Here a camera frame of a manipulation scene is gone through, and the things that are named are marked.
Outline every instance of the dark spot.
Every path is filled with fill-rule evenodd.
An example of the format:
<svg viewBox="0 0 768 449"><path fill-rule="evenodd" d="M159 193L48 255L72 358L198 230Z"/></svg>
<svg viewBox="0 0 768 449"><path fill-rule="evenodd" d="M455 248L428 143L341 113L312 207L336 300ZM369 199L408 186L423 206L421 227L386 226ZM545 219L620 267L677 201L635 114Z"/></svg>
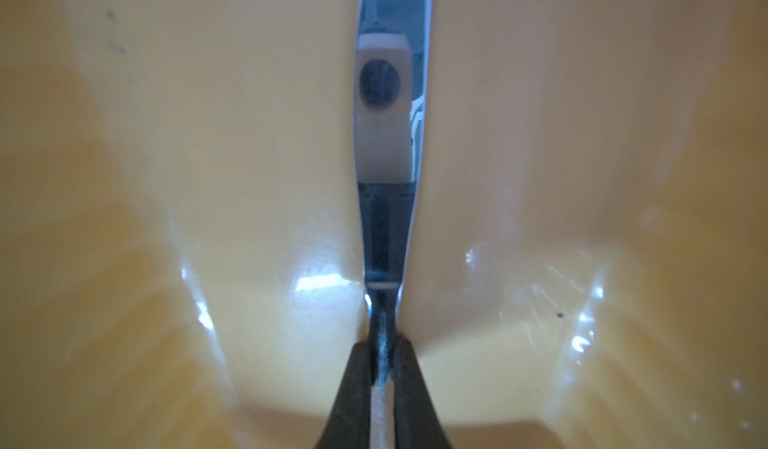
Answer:
<svg viewBox="0 0 768 449"><path fill-rule="evenodd" d="M369 108L384 110L400 92L400 75L388 61L369 60L360 70L360 96Z"/></svg>
<svg viewBox="0 0 768 449"><path fill-rule="evenodd" d="M128 51L125 51L125 48L114 41L109 41L109 48L118 54L128 54Z"/></svg>

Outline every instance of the black speck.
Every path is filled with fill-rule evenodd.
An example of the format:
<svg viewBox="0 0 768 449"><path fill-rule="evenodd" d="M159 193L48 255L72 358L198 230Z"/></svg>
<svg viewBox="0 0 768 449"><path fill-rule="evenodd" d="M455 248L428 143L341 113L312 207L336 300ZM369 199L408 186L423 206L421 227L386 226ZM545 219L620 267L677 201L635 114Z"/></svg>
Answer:
<svg viewBox="0 0 768 449"><path fill-rule="evenodd" d="M128 51L125 51L125 48L114 41L109 41L109 48L118 54L128 54Z"/></svg>

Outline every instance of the knife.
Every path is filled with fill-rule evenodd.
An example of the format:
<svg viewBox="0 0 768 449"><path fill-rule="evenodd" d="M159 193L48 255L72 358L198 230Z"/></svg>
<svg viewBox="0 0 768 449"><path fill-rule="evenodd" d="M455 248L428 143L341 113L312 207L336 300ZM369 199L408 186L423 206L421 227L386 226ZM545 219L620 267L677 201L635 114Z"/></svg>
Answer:
<svg viewBox="0 0 768 449"><path fill-rule="evenodd" d="M449 449L410 341L398 334L424 138L432 0L360 0L354 148L367 341L352 347L316 449Z"/></svg>

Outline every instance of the glossy yellow surface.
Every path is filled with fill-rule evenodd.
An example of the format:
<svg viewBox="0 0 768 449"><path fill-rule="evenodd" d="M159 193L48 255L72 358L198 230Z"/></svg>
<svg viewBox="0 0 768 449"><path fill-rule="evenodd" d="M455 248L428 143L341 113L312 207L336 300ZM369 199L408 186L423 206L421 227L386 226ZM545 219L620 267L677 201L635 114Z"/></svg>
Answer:
<svg viewBox="0 0 768 449"><path fill-rule="evenodd" d="M0 0L4 447L312 446L356 2ZM768 0L435 0L400 323L457 449L768 445L766 48Z"/></svg>

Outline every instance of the yellow plastic container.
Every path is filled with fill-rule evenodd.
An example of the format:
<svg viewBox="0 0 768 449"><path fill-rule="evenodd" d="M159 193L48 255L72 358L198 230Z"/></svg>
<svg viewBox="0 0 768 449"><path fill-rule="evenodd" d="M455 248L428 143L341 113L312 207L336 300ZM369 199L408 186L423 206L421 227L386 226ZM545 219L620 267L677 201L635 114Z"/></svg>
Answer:
<svg viewBox="0 0 768 449"><path fill-rule="evenodd" d="M357 0L0 0L0 445L312 447ZM401 329L456 449L768 445L768 0L435 0Z"/></svg>

